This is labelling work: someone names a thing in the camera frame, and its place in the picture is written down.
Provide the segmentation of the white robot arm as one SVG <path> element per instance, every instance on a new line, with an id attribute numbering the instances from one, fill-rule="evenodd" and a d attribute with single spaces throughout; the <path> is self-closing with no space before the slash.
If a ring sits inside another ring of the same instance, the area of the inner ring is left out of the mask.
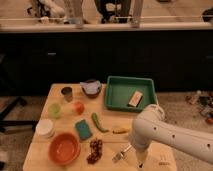
<path id="1" fill-rule="evenodd" d="M 164 110 L 156 104 L 146 106 L 133 119 L 128 139 L 138 152 L 144 152 L 154 140 L 213 164 L 213 134 L 166 123 Z"/>

